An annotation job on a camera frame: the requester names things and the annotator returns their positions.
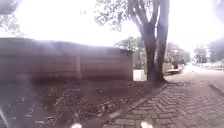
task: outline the road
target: road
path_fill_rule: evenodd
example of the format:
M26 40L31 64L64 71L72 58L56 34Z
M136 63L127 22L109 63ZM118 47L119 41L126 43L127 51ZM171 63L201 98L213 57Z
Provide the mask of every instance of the road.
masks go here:
M191 79L205 81L224 92L224 71L205 69L193 65L186 66L183 71Z

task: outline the curb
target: curb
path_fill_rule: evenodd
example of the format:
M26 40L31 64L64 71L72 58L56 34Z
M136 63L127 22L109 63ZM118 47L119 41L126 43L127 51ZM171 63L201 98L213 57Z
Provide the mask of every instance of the curb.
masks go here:
M142 104L143 102L145 102L146 100L152 98L153 96L156 96L158 94L161 93L161 91L163 91L164 89L167 88L167 86L169 86L168 84L163 85L162 87L157 87L156 89L153 89L151 91L149 91L149 95L146 95L144 98L141 98L140 100L134 102L133 104L127 105L123 108L121 108L120 110L117 110L109 115L106 116L102 116L102 117L96 117L95 119L86 121L86 122L82 122L81 124L83 124L84 128L100 128L101 124L113 120L116 117L121 116L124 112L127 112L133 108L136 108L138 105Z
M221 89L219 89L216 85L214 84L209 84L209 86L216 92L218 92L220 95L224 96L224 91L222 91Z

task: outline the tree branch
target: tree branch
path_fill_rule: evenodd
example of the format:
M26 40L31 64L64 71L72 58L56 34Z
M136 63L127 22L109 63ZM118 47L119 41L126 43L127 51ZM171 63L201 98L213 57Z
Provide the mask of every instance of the tree branch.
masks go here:
M153 12L152 12L152 17L150 19L150 22L153 25L156 25L157 18L158 18L158 11L159 11L159 1L158 0L152 0L153 2Z
M142 11L146 14L146 11L145 11L145 6L144 6L144 2L143 2L143 0L140 0L139 1L140 2L140 7L141 7L141 9L142 9Z
M139 19L136 16L132 0L128 0L128 10L129 10L129 14L131 16L132 21L136 24L139 32L142 34L142 25L141 25L141 23L139 22Z
M148 22L148 19L147 19L147 16L146 16L146 12L144 10L141 10L139 8L139 3L137 0L135 0L135 3L134 3L134 8L135 8L135 11L136 11L136 14L138 15L140 21L142 24L145 24Z

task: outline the tree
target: tree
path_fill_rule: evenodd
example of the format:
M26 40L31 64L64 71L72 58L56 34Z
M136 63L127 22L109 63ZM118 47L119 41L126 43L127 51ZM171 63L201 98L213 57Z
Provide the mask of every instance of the tree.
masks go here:
M141 38L128 37L114 44L115 47L133 51L133 68L143 69L145 67L145 48L142 46Z
M0 1L0 28L15 36L22 36L19 29L17 18L13 14L20 0L1 0Z
M0 1L0 15L12 14L21 0L1 0Z
M140 38L134 38L134 37L128 37L127 39L121 40L114 44L115 47L126 49L126 50L139 50L141 48L141 39Z
M216 40L208 45L210 61L216 62L224 59L224 38Z
M215 15L224 23L224 0L211 0L211 3Z
M131 19L136 24L146 48L147 80L165 81L162 66L168 33L169 2L97 0L95 19L98 24L109 24L113 30L119 31L122 30L121 22L125 20Z
M23 36L14 14L0 16L0 28L15 36Z
M203 44L196 46L194 49L195 56L194 58L196 59L197 63L206 63L207 62L207 52L206 48Z
M171 59L179 64L186 64L190 61L189 52L184 51L176 44L168 43L167 51L169 52Z

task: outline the foliage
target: foliage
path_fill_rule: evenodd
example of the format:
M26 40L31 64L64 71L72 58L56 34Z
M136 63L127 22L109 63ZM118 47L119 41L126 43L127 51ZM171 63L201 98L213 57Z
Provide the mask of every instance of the foliage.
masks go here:
M211 0L211 3L215 15L224 23L224 0Z
M152 13L152 0L97 0L94 12L99 25L108 24L120 31L123 21L132 19L137 26L147 22L146 14Z
M115 47L131 51L141 49L140 45L141 45L141 39L139 37L138 38L128 37L127 39L121 40L120 42L114 44Z
M208 45L210 61L216 62L224 59L224 38L214 41Z
M172 61L177 61L179 64L186 64L190 61L189 52L184 51L178 45L168 43L167 52L171 57Z
M133 67L142 69L146 67L146 53L141 38L128 37L114 44L114 47L133 51Z
M196 46L196 48L194 49L194 53L195 53L195 60L197 63L206 63L207 62L207 51L206 48L203 44Z
M9 32L15 36L22 36L22 32L19 29L17 18L14 14L0 16L0 28Z
M21 0L0 0L0 14L12 14L20 2Z

